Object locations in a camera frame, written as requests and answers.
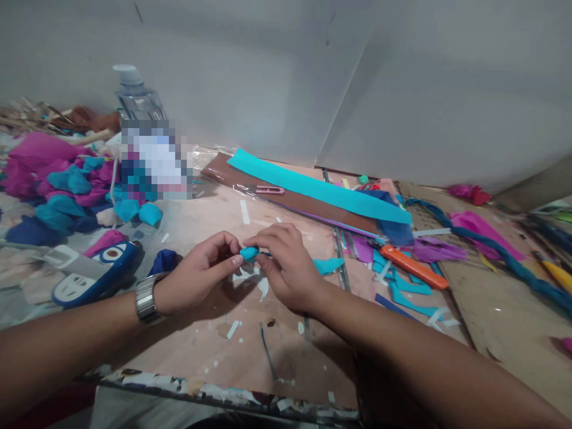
white wall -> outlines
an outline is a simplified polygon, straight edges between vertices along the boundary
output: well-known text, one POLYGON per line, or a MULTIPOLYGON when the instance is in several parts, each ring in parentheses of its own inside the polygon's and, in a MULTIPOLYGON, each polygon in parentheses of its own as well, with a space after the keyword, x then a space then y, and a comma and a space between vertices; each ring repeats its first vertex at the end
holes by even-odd
POLYGON ((134 64, 193 142, 314 165, 371 34, 373 0, 135 3, 4 1, 0 103, 25 95, 108 113, 111 65, 134 64))
POLYGON ((497 191, 572 153, 572 2, 378 5, 318 165, 497 191))

forearm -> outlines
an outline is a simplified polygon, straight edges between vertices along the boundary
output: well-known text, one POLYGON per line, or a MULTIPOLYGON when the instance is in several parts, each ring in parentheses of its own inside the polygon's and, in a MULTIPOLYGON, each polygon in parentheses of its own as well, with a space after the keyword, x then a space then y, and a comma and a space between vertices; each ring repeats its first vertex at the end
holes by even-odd
POLYGON ((128 293, 0 332, 0 421, 101 363, 143 327, 128 293))
POLYGON ((444 427, 570 427, 500 366, 402 315, 327 283, 314 317, 388 365, 444 427))

brown paper sheet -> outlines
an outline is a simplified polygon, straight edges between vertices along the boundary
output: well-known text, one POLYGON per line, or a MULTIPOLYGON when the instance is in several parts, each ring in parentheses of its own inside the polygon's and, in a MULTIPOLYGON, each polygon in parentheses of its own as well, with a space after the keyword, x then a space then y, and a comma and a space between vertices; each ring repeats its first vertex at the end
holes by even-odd
MULTIPOLYGON (((234 185, 272 185, 269 182, 257 179, 254 176, 250 176, 232 167, 226 162, 229 159, 230 156, 224 153, 219 153, 209 163, 209 165, 203 169, 202 173, 229 187, 233 187, 234 185)), ((284 206, 291 207, 296 210, 301 210, 336 222, 345 223, 346 225, 353 226, 354 228, 363 229, 364 231, 377 234, 375 219, 348 212, 347 210, 332 206, 331 204, 324 203, 323 201, 316 200, 315 198, 308 197, 306 195, 298 194, 297 192, 292 192, 286 189, 284 195, 264 194, 261 196, 273 203, 283 204, 284 206)))

metal watch band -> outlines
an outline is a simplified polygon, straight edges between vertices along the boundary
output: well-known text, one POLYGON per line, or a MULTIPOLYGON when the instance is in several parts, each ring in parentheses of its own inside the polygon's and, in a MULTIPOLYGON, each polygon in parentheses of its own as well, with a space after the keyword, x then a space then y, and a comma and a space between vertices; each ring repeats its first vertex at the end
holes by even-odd
POLYGON ((139 320, 147 325, 157 325, 165 316, 157 311, 153 298, 156 283, 168 276, 168 272, 151 275, 139 282, 135 293, 135 310, 139 320))

left hand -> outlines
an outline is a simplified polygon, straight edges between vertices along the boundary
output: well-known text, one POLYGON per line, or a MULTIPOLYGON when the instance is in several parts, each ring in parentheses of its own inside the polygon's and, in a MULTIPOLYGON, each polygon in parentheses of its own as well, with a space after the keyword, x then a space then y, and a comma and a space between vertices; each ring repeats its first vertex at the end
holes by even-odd
POLYGON ((172 315, 199 305, 210 290, 243 263, 238 239, 221 231, 197 244, 175 270, 155 286, 157 311, 172 315))

